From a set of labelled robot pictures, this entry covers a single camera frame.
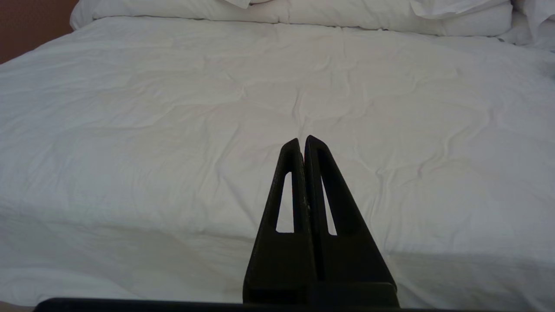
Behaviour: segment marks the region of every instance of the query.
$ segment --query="white comforter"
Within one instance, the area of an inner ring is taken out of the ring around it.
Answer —
[[[313,134],[402,306],[553,310],[554,79],[494,38],[98,20],[0,67],[0,300],[241,301]]]

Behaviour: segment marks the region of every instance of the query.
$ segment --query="bed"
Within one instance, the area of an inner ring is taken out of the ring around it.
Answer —
[[[555,54],[431,36],[472,12],[411,33],[278,1],[81,1],[0,66],[0,301],[241,302],[279,150],[312,134],[404,308],[555,309]]]

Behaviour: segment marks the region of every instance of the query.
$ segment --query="brown wall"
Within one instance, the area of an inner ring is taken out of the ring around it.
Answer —
[[[0,64],[72,31],[77,0],[0,0]]]

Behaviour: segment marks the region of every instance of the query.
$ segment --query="wall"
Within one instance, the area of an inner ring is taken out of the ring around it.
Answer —
[[[77,0],[0,0],[0,64],[72,31]]]

